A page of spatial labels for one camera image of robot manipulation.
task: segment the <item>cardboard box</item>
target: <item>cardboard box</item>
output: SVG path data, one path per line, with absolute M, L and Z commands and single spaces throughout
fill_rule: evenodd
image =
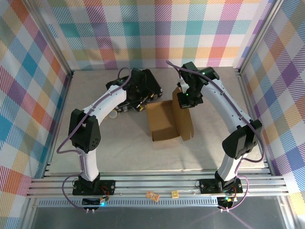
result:
M 194 136 L 194 127 L 189 109 L 181 109 L 176 88 L 173 100 L 146 105 L 149 127 L 153 141 L 164 141 L 181 136 L 187 141 Z

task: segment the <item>white floor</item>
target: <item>white floor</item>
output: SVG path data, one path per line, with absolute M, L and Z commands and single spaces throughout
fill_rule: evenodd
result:
M 231 67 L 216 68 L 224 86 L 233 99 L 246 112 L 242 92 Z M 172 98 L 177 84 L 174 69 L 151 69 L 163 88 L 163 96 L 158 101 Z M 117 77 L 117 70 L 75 72 L 63 114 L 55 149 L 68 136 L 71 112 L 83 109 L 103 93 L 106 83 Z M 191 116 L 195 129 L 194 138 L 183 142 L 176 138 L 163 142 L 153 142 L 145 111 L 130 110 L 119 113 L 114 119 L 106 118 L 101 126 L 102 140 L 97 148 L 99 171 L 135 171 L 160 169 L 217 169 L 224 157 L 222 141 L 229 135 L 226 126 L 212 104 L 206 100 L 192 108 Z M 72 149 L 69 141 L 63 150 Z M 259 148 L 255 147 L 249 158 L 259 159 Z M 264 167 L 263 163 L 243 162 L 242 167 Z M 54 152 L 50 172 L 78 172 L 78 156 L 75 153 L 58 155 Z

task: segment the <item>small wooden block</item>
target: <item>small wooden block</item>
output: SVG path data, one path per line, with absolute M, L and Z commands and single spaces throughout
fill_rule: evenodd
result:
M 146 198 L 152 199 L 153 201 L 156 201 L 156 202 L 159 201 L 159 197 L 160 197 L 160 195 L 155 194 L 155 193 L 150 192 L 150 191 L 148 191 L 148 192 L 146 193 Z
M 172 198 L 179 198 L 179 192 L 178 191 L 172 191 Z

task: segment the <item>brown cardboard box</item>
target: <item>brown cardboard box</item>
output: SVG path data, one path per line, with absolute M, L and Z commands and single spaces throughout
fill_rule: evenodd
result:
M 189 109 L 180 109 L 176 88 L 173 100 L 147 104 L 146 113 L 153 141 L 164 141 L 181 136 L 187 141 L 194 136 L 194 127 Z

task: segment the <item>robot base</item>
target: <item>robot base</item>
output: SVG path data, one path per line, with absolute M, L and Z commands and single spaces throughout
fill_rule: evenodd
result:
M 219 189 L 217 181 L 215 179 L 200 179 L 199 180 L 199 187 L 201 194 L 216 194 L 216 193 L 228 193 L 234 194 L 235 190 L 236 193 L 243 193 L 243 187 L 240 179 L 235 179 L 233 183 Z
M 100 180 L 98 175 L 94 181 L 87 181 L 79 176 L 73 184 L 74 196 L 112 196 L 115 191 L 115 180 Z

